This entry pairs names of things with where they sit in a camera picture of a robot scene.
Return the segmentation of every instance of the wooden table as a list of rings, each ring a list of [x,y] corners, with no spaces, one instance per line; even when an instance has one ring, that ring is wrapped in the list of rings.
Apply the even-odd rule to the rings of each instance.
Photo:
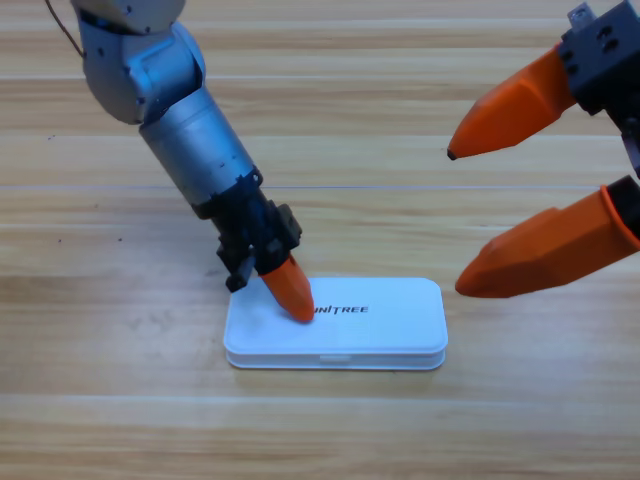
[[[445,155],[576,4],[189,0],[307,272],[443,288],[441,369],[341,373],[227,364],[215,230],[101,110],[43,2],[3,0],[0,478],[640,478],[640,256],[508,301],[453,290],[490,238],[631,171],[577,108],[517,148]]]

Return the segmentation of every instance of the black bracket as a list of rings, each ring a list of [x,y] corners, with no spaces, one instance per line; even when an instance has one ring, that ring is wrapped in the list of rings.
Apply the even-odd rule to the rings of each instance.
[[[557,52],[571,93],[590,115],[607,112],[640,177],[640,19],[629,0],[597,18],[586,3],[568,16]]]

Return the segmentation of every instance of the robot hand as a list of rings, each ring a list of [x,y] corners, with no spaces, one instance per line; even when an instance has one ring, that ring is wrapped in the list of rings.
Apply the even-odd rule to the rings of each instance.
[[[255,269],[291,316],[311,321],[309,280],[291,255],[302,229],[287,205],[265,198],[260,171],[207,90],[202,52],[177,23],[185,0],[71,4],[82,49],[61,27],[92,94],[112,117],[139,127],[196,215],[213,222],[227,288],[244,288]]]
[[[512,147],[576,103],[606,111],[640,175],[640,21],[625,0],[596,18],[583,3],[544,56],[478,100],[449,144],[451,160]],[[494,238],[458,293],[506,298],[574,282],[640,250],[640,187],[631,176]]]

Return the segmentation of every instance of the printed logo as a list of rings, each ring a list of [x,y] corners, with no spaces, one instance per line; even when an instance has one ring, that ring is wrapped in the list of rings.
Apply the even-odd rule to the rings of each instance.
[[[329,305],[328,307],[316,307],[316,313],[369,313],[369,307],[334,307]]]

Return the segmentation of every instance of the black motor joint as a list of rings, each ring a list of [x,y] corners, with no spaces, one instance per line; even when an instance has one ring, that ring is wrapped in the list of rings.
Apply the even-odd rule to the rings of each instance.
[[[302,229],[288,205],[268,200],[260,186],[262,175],[254,169],[208,202],[193,206],[202,220],[211,220],[220,232],[218,256],[230,276],[227,288],[244,288],[253,269],[265,275],[280,267],[298,247]]]

